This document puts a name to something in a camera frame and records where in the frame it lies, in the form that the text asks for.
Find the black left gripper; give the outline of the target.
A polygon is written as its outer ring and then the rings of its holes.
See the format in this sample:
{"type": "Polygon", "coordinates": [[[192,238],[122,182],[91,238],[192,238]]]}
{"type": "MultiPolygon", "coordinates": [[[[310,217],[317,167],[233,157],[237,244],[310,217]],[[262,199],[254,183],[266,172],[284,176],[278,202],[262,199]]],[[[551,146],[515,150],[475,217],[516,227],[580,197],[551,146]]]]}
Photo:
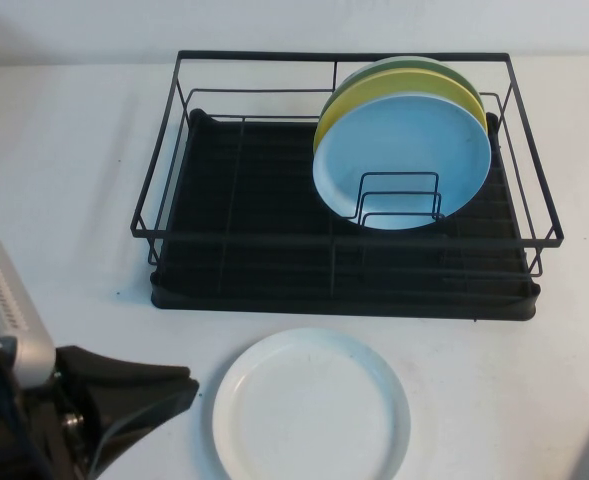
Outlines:
{"type": "Polygon", "coordinates": [[[122,361],[78,346],[58,348],[54,373],[25,389],[0,345],[0,479],[97,479],[187,411],[198,389],[187,367],[122,361]],[[107,386],[91,390],[95,418],[82,397],[89,384],[107,386]]]}

